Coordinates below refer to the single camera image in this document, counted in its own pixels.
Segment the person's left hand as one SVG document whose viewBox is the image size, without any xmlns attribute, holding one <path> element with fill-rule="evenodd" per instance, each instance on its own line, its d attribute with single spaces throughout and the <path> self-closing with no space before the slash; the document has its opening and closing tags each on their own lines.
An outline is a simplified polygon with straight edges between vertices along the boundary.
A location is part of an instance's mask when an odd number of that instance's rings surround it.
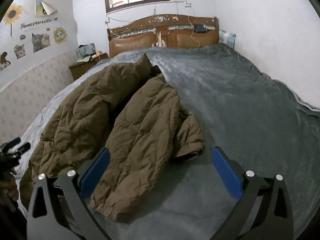
<svg viewBox="0 0 320 240">
<path fill-rule="evenodd" d="M 16 176 L 15 168 L 12 168 L 10 172 L 1 174 L 1 190 L 3 190 L 9 199 L 17 201 L 19 199 L 19 192 L 15 180 Z"/>
</svg>

